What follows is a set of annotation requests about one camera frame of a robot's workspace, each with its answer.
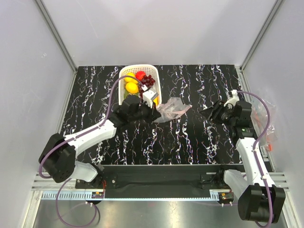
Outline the orange mango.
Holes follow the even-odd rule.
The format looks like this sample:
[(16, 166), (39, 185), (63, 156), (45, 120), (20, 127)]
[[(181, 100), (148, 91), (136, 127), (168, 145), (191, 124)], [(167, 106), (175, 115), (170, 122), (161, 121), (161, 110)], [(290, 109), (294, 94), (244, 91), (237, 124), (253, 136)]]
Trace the orange mango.
[(155, 103), (155, 106), (157, 107), (159, 105), (159, 97), (156, 97), (153, 102)]

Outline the clear pink-dotted zip bag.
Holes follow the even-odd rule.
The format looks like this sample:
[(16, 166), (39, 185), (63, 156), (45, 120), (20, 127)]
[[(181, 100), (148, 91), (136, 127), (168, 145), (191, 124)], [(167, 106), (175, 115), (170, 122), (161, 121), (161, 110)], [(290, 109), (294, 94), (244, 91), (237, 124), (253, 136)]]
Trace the clear pink-dotted zip bag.
[(187, 105), (182, 102), (180, 97), (171, 97), (167, 103), (160, 104), (157, 111), (161, 114), (154, 123), (164, 123), (180, 118), (182, 115), (192, 108), (192, 105)]

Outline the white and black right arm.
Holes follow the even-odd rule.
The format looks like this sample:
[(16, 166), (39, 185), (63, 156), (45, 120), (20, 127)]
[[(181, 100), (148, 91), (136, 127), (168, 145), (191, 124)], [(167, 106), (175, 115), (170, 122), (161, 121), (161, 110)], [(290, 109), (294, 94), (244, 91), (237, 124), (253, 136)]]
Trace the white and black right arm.
[(215, 177), (216, 184), (233, 191), (242, 220), (254, 221), (260, 227), (277, 223), (286, 194), (276, 186), (264, 164), (251, 120), (251, 103), (237, 101), (225, 105), (217, 101), (200, 113), (207, 120), (227, 127), (245, 169), (245, 176), (235, 169), (221, 170)]

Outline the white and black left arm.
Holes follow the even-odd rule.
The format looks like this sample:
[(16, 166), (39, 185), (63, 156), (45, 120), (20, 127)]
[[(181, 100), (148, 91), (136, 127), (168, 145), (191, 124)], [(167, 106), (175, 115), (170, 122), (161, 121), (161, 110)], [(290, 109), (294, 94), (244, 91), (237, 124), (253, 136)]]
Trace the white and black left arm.
[[(52, 178), (56, 183), (79, 179), (92, 188), (98, 188), (103, 181), (99, 170), (90, 163), (78, 161), (78, 156), (92, 146), (115, 137), (121, 128), (130, 123), (137, 120), (151, 123), (160, 116), (153, 100), (129, 95), (109, 116), (95, 125), (66, 136), (59, 133), (52, 135), (38, 159), (38, 172), (42, 178)], [(47, 176), (42, 174), (43, 170), (48, 173)]]

